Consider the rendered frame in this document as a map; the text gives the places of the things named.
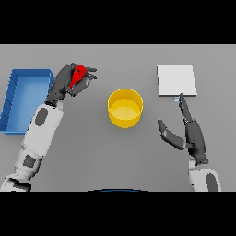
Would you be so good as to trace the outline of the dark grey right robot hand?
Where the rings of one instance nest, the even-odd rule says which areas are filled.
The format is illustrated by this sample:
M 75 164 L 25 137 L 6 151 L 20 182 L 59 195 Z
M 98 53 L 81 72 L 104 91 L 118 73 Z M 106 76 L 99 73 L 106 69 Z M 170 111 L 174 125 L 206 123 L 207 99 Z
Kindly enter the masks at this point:
M 162 120 L 158 120 L 160 137 L 163 141 L 179 150 L 187 149 L 189 155 L 195 159 L 197 165 L 208 164 L 207 148 L 203 132 L 197 120 L 192 118 L 182 93 L 179 97 L 179 107 L 185 127 L 185 138 L 177 136 L 167 128 Z

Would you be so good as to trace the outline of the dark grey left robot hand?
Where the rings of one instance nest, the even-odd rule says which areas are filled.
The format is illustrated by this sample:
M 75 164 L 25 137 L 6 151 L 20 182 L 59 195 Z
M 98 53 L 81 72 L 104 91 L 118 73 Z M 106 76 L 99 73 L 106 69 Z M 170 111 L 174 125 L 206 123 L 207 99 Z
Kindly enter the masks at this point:
M 75 63 L 66 64 L 59 71 L 48 92 L 47 98 L 45 100 L 46 105 L 55 107 L 59 100 L 63 100 L 65 98 L 66 94 L 69 94 L 71 97 L 75 97 L 78 93 L 89 86 L 91 80 L 97 78 L 95 75 L 93 75 L 93 72 L 96 72 L 97 69 L 86 67 L 87 73 L 79 82 L 77 82 L 72 88 L 70 88 L 69 84 L 71 82 L 72 75 L 76 66 L 77 64 Z

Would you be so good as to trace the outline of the red beaker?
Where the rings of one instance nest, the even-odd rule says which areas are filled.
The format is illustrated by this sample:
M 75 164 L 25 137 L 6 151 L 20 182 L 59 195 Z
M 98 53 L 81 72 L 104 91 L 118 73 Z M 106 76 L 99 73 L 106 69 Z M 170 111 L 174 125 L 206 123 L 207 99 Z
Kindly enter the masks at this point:
M 87 69 L 85 66 L 83 65 L 77 65 L 73 75 L 72 75 L 72 79 L 71 82 L 69 84 L 69 87 L 72 88 L 77 82 L 79 82 L 82 77 L 87 73 Z

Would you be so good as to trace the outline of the pale square measuring scale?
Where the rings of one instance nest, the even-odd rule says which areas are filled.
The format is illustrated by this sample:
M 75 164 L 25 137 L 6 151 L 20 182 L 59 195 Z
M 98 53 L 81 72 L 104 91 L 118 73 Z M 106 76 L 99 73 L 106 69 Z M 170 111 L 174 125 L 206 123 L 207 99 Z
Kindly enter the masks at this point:
M 157 78 L 161 97 L 197 96 L 192 65 L 157 65 Z

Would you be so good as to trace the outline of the yellow bowl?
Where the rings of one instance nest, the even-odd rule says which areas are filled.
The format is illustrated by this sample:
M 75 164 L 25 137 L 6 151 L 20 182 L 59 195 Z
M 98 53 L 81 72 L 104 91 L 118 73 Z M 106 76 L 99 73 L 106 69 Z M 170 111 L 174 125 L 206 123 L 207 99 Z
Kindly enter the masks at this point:
M 131 88 L 119 88 L 107 100 L 111 122 L 122 129 L 133 127 L 139 122 L 143 107 L 142 97 Z

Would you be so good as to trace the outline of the blue tray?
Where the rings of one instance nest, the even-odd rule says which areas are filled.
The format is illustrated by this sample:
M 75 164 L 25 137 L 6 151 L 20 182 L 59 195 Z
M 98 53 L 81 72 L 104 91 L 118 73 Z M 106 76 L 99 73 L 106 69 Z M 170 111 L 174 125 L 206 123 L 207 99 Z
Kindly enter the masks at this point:
M 53 81 L 51 69 L 12 69 L 0 112 L 0 133 L 24 135 Z

